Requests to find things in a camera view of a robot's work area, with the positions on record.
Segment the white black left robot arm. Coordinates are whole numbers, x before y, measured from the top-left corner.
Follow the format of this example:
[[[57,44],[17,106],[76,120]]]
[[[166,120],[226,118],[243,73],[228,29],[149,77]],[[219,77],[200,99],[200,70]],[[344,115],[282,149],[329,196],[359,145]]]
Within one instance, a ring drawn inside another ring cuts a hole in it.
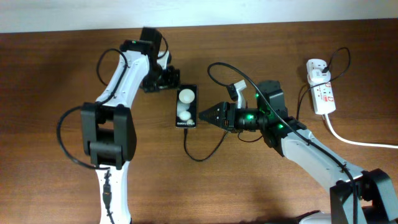
[[[127,173],[137,137],[131,114],[139,90],[146,93],[176,89],[180,71],[171,64],[165,38],[145,27],[137,40],[125,40],[115,51],[119,63],[102,94],[81,107],[83,148],[98,176],[101,223],[132,223],[128,207]]]

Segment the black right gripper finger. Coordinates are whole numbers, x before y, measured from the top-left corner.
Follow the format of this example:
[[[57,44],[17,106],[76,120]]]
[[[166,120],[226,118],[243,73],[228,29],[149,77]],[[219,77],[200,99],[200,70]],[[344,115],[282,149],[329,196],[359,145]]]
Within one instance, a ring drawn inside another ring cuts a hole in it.
[[[216,105],[203,110],[199,113],[200,116],[221,116],[226,111],[227,102],[220,102]]]
[[[225,117],[222,115],[200,113],[199,118],[221,129],[227,129],[227,125],[225,125]]]

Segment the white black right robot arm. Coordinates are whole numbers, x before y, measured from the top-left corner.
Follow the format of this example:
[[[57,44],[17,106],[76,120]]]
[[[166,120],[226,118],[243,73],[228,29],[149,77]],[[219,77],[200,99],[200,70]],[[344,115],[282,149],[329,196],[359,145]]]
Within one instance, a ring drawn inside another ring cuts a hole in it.
[[[202,111],[201,120],[231,133],[260,131],[264,142],[309,173],[329,194],[330,212],[313,211],[294,223],[397,223],[397,196],[380,169],[366,171],[327,148],[288,115],[280,83],[256,86],[257,108],[221,102]]]

